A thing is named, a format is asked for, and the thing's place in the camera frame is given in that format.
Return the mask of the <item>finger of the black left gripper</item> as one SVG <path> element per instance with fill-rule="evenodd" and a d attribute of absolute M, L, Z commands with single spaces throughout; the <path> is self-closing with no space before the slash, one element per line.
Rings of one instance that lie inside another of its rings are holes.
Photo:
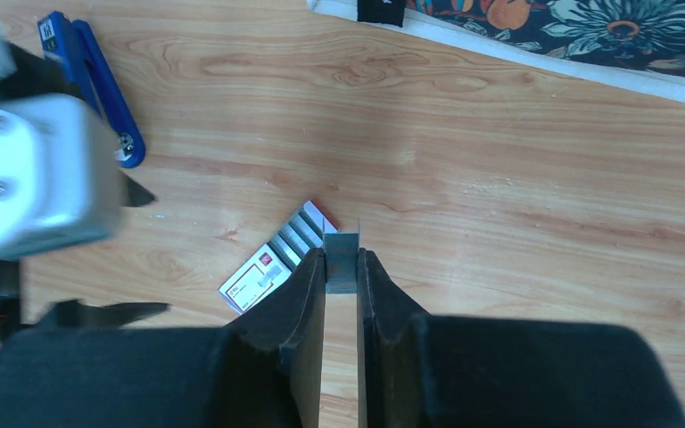
<path fill-rule="evenodd" d="M 124 188 L 124 207 L 140 208 L 158 201 L 157 196 L 127 174 L 121 174 Z"/>
<path fill-rule="evenodd" d="M 36 329 L 119 328 L 164 313 L 169 304 L 163 302 L 125 302 L 106 306 L 90 306 L 81 300 L 55 303 L 35 323 Z"/>

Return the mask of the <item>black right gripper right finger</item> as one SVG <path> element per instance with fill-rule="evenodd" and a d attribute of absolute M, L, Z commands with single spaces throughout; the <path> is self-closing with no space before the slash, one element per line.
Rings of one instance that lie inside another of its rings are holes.
<path fill-rule="evenodd" d="M 391 279 L 371 250 L 357 261 L 360 427 L 430 427 L 430 314 Z"/>

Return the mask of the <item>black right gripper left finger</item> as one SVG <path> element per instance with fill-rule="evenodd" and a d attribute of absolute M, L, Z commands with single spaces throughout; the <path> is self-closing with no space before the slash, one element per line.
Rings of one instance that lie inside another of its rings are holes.
<path fill-rule="evenodd" d="M 227 427 L 317 427 L 325 322 L 325 254 L 310 251 L 290 278 L 227 328 Z"/>

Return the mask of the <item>grey staple strip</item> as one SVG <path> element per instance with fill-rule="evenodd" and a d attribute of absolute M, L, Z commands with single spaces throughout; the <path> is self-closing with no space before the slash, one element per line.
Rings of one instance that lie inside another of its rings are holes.
<path fill-rule="evenodd" d="M 326 292 L 350 294 L 357 292 L 360 225 L 355 232 L 323 235 L 326 263 Z"/>

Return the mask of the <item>red white staple box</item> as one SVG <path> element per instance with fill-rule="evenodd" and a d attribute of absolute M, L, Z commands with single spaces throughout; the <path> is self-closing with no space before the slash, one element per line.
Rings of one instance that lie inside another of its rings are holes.
<path fill-rule="evenodd" d="M 219 289 L 228 306 L 243 314 L 279 288 L 305 255 L 338 232 L 338 222 L 314 200 L 302 204 L 276 233 L 248 258 Z"/>

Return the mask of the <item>blue stapler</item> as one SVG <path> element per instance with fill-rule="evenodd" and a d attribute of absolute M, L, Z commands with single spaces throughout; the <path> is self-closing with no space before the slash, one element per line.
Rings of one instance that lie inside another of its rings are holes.
<path fill-rule="evenodd" d="M 138 167 L 146 155 L 144 139 L 90 24 L 54 11 L 37 22 L 37 33 L 45 56 L 60 64 L 65 80 L 117 133 L 120 165 Z"/>

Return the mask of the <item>beige floral tote bag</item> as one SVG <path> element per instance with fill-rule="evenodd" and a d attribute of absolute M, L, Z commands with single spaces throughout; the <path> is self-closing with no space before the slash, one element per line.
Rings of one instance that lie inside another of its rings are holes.
<path fill-rule="evenodd" d="M 685 103 L 685 1 L 311 1 L 308 7 Z"/>

